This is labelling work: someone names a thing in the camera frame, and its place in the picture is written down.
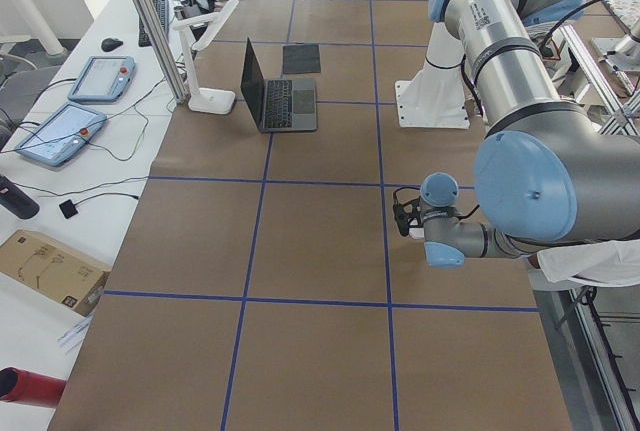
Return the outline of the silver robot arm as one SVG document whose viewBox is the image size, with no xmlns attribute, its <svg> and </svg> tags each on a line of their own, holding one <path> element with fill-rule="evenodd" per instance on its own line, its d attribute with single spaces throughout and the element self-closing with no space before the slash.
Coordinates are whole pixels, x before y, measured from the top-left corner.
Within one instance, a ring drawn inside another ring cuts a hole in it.
<svg viewBox="0 0 640 431">
<path fill-rule="evenodd" d="M 430 0 L 431 20 L 463 46 L 489 129 L 474 163 L 483 222 L 458 215 L 449 175 L 422 184 L 429 265 L 638 238 L 638 138 L 597 133 L 579 105 L 561 99 L 527 31 L 585 1 Z"/>
</svg>

